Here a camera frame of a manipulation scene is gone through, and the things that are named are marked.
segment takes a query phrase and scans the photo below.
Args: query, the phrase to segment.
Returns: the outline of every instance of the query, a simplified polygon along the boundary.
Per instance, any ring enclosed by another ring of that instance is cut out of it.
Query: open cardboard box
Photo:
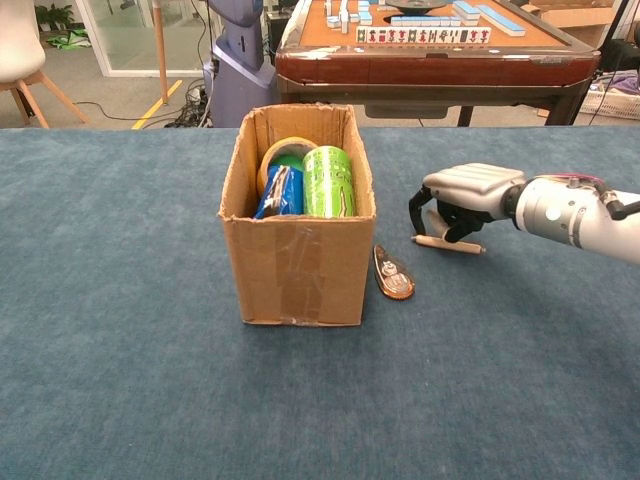
[[[303,137],[351,158],[357,216],[283,215],[255,220],[256,175],[276,141]],[[351,106],[274,105],[242,122],[218,212],[242,319],[266,325],[345,326],[362,321],[376,205]]]
[[[612,0],[531,0],[522,9],[594,48],[615,16]]]

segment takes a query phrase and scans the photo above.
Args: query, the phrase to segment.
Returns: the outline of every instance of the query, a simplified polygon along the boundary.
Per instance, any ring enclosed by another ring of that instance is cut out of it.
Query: small cylinder
[[[324,218],[356,215],[351,160],[344,150],[332,146],[314,148],[302,163],[306,215]]]

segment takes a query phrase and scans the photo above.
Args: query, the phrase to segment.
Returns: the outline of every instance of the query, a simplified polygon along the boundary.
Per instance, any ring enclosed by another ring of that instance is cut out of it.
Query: wooden chair leg
[[[49,79],[49,77],[47,77],[42,71],[38,72],[35,78],[37,80],[40,80],[43,85],[51,91],[51,93],[58,97],[58,100],[60,100],[65,105],[65,107],[71,110],[74,115],[82,121],[82,123],[89,123],[89,117],[82,113],[82,111],[73,104],[69,97],[62,93],[62,90],[60,90],[58,86],[53,83]]]
[[[22,103],[22,99],[20,98],[20,93],[18,93],[18,89],[12,88],[11,95],[13,96],[13,99],[15,100],[16,105],[18,106],[18,110],[20,110],[22,121],[24,122],[25,125],[29,125],[29,114],[27,114],[27,111],[24,108],[24,104]]]
[[[33,95],[31,95],[31,90],[29,90],[27,84],[24,83],[24,80],[18,80],[16,83],[18,84],[18,88],[20,89],[24,97],[27,99],[27,102],[29,102],[29,105],[31,105],[33,113],[36,114],[36,117],[40,121],[40,126],[42,126],[42,128],[49,128],[49,124],[45,120],[44,115],[42,115],[40,107],[36,103],[36,99],[33,98]]]
[[[156,32],[156,55],[158,56],[158,71],[160,72],[160,87],[162,88],[162,103],[169,103],[167,93],[167,62],[164,54],[164,32],[162,23],[162,8],[153,7],[153,24]]]

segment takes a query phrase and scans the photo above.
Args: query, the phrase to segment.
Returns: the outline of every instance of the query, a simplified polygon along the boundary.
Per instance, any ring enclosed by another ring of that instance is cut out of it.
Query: potted plant
[[[62,8],[56,7],[53,3],[49,10],[49,23],[57,25],[56,30],[69,30],[73,23],[73,7],[71,5],[65,5]]]
[[[51,30],[49,25],[49,10],[44,5],[36,6],[36,21],[38,22],[38,30],[48,32]]]

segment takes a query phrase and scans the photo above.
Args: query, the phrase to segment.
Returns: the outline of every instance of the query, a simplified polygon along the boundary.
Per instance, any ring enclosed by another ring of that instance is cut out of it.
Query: masking tape roll
[[[258,195],[262,197],[264,193],[264,188],[267,185],[267,170],[273,159],[281,157],[282,155],[295,155],[302,159],[307,153],[317,147],[315,143],[302,137],[283,138],[271,145],[267,153],[262,157],[262,163],[258,171],[258,178],[256,179]]]

